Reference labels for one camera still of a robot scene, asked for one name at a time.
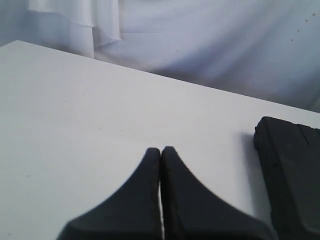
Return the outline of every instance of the black foam piece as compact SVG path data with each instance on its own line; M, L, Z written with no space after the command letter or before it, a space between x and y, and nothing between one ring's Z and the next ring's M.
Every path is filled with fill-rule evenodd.
M272 240L261 221L202 185L173 147L161 155L160 188L166 240Z
M320 131L263 117L258 151L280 240L320 240Z
M110 198L71 220L59 240L161 240L160 151L149 148L131 177Z

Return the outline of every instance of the table surface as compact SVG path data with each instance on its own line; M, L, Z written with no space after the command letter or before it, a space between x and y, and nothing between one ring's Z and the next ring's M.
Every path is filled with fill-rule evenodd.
M320 114L21 41L0 48L0 239L53 240L114 193L146 148L174 146L196 177L271 226L253 146L263 116Z

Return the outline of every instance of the black rubber piece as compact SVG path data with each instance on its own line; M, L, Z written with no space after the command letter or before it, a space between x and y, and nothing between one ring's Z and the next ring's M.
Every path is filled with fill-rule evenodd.
M254 146L279 240L320 240L319 130L263 117Z
M160 151L149 148L131 177L110 198L71 220L59 240L161 240Z
M261 221L202 185L173 147L161 155L160 188L166 240L272 240Z

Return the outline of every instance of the white backdrop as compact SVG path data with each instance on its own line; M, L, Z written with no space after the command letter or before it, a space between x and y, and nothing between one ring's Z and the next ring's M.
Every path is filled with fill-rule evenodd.
M319 0L0 3L0 18L15 19L0 23L0 44L22 39L320 112Z

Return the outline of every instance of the white table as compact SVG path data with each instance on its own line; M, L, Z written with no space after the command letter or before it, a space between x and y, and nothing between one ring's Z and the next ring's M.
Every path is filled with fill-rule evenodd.
M16 41L0 48L0 239L54 240L108 198L146 148L174 146L216 195L270 221L253 147L272 116L320 114Z

